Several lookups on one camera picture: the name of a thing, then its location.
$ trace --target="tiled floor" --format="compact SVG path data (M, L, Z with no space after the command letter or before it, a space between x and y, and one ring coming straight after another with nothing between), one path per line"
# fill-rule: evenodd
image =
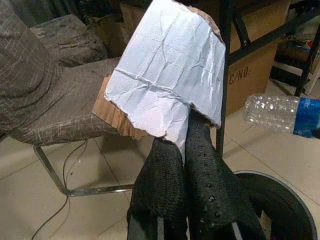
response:
M284 93L274 83L270 95ZM312 97L320 97L320 82ZM82 146L67 164L69 188L133 183L151 148L126 137L97 137ZM67 155L82 142L45 148L62 174ZM247 125L242 111L227 117L224 160L234 171L254 170L289 185L305 202L320 230L320 141ZM32 146L7 137L0 143L0 239L30 239L64 203ZM36 239L126 239L130 192L72 198Z

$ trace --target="clear plastic bottle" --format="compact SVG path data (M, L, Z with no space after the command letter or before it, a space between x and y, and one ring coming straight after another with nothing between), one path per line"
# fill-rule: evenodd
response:
M244 120L263 128L319 138L320 100L296 96L250 96Z

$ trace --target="black cable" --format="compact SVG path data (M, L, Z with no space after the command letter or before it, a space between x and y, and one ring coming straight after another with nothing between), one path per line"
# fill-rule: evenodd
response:
M63 173L63 183L64 183L64 186L67 187L67 183L66 183L66 177L65 177L65 168L66 168L66 163L67 163L67 160L70 158L70 156L75 152L77 151L79 148L81 148L84 144L85 145L85 148L84 148L84 151L86 150L87 148L87 144L88 144L88 140L85 140L83 143L81 143L79 146L77 146L67 157L66 159L64 160L64 163L63 163L63 169L62 169L62 173ZM61 210L67 205L67 202L69 200L69 197L67 196L65 198L65 201L64 201L64 204L59 208L58 211L56 211L51 217L49 217L44 223L42 223L42 225L35 231L35 233L33 234L31 240L34 240L35 239L35 236L38 234L38 232L51 220L53 219L58 213L61 212Z

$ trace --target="chair backrest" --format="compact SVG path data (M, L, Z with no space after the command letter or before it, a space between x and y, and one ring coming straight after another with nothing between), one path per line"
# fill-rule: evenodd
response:
M61 68L27 26L0 0L0 130L41 116Z

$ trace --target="metal chair leg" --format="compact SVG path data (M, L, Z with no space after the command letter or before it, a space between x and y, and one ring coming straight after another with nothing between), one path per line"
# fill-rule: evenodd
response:
M50 161L48 160L46 154L40 146L33 146L35 154L38 156L40 162L43 164L44 168L50 175L51 179L59 189L59 191L68 197L82 197L98 194L108 194L108 193L121 193L125 191L130 191L133 189L133 184L128 185L117 185L117 186L107 186L107 187L97 187L97 188L86 188L86 189L68 189L64 186L54 168L52 167Z

